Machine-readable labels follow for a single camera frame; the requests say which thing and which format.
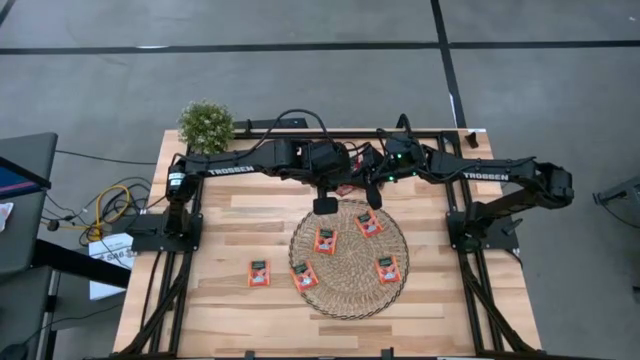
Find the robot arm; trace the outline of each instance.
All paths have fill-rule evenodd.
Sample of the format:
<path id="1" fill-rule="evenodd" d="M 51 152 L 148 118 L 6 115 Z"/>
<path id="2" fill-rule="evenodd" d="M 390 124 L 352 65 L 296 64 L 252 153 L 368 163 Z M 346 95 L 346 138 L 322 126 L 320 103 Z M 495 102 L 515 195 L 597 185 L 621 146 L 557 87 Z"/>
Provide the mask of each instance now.
<path id="1" fill-rule="evenodd" d="M 169 168 L 164 232 L 169 235 L 188 231 L 189 213 L 185 204 L 191 200 L 203 178 L 260 172 L 282 180 L 294 179 L 315 186 L 318 199 L 316 214 L 337 211 L 337 200 L 327 197 L 340 185 L 366 190 L 373 209 L 382 206 L 379 185 L 419 176 L 439 184 L 466 178 L 469 180 L 513 182 L 522 189 L 489 203 L 474 202 L 464 216 L 464 233 L 483 238 L 486 229 L 497 219 L 540 206 L 557 209 L 573 200 L 571 174 L 549 163 L 536 163 L 533 157 L 519 160 L 461 159 L 420 144 L 411 131 L 387 134 L 381 154 L 364 144 L 360 167 L 352 170 L 349 151 L 342 143 L 331 141 L 272 140 L 259 142 L 251 149 L 216 155 L 182 156 Z"/>
<path id="2" fill-rule="evenodd" d="M 163 223 L 164 232 L 169 235 L 188 231 L 190 214 L 185 204 L 191 200 L 204 178 L 260 172 L 282 180 L 294 179 L 310 184 L 326 194 L 326 189 L 332 188 L 332 184 L 351 177 L 346 147 L 330 141 L 273 140 L 244 151 L 176 157 L 180 159 L 169 167 L 165 192 L 169 206 L 165 210 Z M 322 205 L 320 202 L 314 206 L 314 211 L 323 213 L 320 208 Z M 324 213 L 335 211 L 332 207 Z"/>

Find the concrete floor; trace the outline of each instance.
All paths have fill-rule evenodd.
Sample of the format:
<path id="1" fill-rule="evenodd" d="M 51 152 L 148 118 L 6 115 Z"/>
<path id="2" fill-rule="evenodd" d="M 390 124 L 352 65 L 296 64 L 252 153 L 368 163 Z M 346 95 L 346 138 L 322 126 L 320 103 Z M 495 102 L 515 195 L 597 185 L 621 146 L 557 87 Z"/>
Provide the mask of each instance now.
<path id="1" fill-rule="evenodd" d="M 640 38 L 634 1 L 446 0 L 442 11 L 450 41 Z M 0 27 L 0 47 L 383 40 L 436 41 L 429 2 L 17 0 Z M 591 193 L 640 173 L 640 48 L 452 56 L 467 124 L 488 129 L 497 157 L 537 155 L 574 174 L 571 207 L 527 212 L 518 229 L 544 348 L 637 358 L 640 235 Z M 60 149 L 153 160 L 162 131 L 202 98 L 238 119 L 305 107 L 328 127 L 390 125 L 400 112 L 415 127 L 454 126 L 438 50 L 0 56 L 0 137 L 55 131 Z M 152 172 L 58 155 L 51 195 L 78 208 L 119 178 Z M 77 247 L 74 233 L 41 237 Z M 119 314 L 110 316 L 60 332 L 55 357 L 107 355 Z"/>

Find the white paper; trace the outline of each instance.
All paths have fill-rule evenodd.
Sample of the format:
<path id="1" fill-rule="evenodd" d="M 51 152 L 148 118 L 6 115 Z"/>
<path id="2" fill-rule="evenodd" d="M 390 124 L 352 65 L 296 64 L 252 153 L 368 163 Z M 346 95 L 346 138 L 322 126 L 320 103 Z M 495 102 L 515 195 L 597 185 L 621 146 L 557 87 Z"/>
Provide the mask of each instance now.
<path id="1" fill-rule="evenodd" d="M 4 230 L 4 224 L 11 215 L 11 209 L 13 209 L 13 203 L 0 204 L 0 232 Z"/>
<path id="2" fill-rule="evenodd" d="M 102 241 L 89 243 L 89 256 L 113 265 L 132 269 L 135 260 L 135 256 L 133 252 L 131 252 L 132 242 L 133 238 L 125 233 L 110 235 L 102 239 Z M 89 299 L 91 300 L 104 299 L 123 291 L 125 291 L 125 289 L 116 286 L 106 285 L 96 281 L 89 282 Z"/>

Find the label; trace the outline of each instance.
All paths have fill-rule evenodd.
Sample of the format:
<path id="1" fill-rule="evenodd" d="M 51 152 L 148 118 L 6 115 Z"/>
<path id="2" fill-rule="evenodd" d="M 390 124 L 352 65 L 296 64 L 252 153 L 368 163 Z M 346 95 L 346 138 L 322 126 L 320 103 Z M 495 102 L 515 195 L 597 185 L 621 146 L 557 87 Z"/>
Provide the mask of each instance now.
<path id="1" fill-rule="evenodd" d="M 253 169 L 253 166 L 236 166 L 236 167 L 230 167 L 226 169 L 209 170 L 209 174 L 213 176 L 220 176 L 220 175 L 242 174 L 242 173 L 253 172 L 253 171 L 255 171 Z"/>

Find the table leg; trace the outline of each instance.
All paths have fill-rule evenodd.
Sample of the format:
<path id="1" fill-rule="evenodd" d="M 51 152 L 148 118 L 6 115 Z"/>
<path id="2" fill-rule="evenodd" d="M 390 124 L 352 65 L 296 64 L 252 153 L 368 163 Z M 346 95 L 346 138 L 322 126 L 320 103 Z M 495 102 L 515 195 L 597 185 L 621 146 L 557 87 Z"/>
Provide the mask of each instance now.
<path id="1" fill-rule="evenodd" d="M 121 288 L 127 287 L 131 276 L 131 270 L 96 260 L 43 240 L 36 240 L 31 265 L 50 266 L 61 272 Z"/>

